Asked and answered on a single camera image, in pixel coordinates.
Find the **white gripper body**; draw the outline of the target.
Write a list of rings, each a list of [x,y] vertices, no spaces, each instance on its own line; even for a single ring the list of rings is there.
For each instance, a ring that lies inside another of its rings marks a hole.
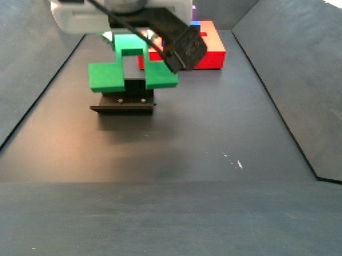
[[[193,19],[193,0],[95,0],[118,14],[143,8],[167,8],[186,23]],[[70,34],[107,32],[109,16],[87,0],[50,0],[51,13],[61,29]]]

